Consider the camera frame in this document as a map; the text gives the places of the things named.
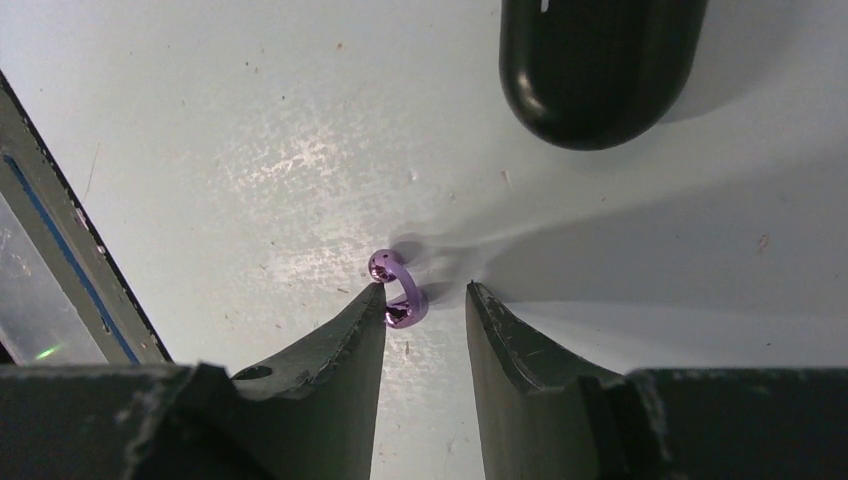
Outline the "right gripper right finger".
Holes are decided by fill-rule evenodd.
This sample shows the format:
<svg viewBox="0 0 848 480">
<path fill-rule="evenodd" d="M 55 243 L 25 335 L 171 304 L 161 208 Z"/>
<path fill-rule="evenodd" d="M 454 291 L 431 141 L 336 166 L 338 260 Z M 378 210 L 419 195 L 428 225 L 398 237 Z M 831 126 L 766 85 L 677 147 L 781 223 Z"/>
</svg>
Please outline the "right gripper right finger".
<svg viewBox="0 0 848 480">
<path fill-rule="evenodd" d="M 639 369 L 562 347 L 484 285 L 466 330 L 489 479 L 843 479 L 843 368 Z"/>
</svg>

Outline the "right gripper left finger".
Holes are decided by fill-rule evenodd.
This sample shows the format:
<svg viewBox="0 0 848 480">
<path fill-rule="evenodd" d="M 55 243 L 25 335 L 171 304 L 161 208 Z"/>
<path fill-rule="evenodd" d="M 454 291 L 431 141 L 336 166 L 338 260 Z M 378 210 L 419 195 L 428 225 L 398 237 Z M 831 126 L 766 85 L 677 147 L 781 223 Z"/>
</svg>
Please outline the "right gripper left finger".
<svg viewBox="0 0 848 480">
<path fill-rule="evenodd" d="M 5 479 L 366 479 L 382 285 L 235 375 L 218 366 L 5 366 Z"/>
</svg>

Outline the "purple earbud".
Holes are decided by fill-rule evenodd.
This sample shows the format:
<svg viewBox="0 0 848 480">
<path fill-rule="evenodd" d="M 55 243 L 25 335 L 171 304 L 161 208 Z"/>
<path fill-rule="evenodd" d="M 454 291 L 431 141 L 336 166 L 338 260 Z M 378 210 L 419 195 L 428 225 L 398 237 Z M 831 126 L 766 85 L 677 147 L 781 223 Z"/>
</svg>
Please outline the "purple earbud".
<svg viewBox="0 0 848 480">
<path fill-rule="evenodd" d="M 395 250 L 376 250 L 369 258 L 370 277 L 384 285 L 396 284 L 401 293 L 386 302 L 384 321 L 392 329 L 405 329 L 421 322 L 429 311 L 424 291 L 406 267 L 407 261 Z"/>
</svg>

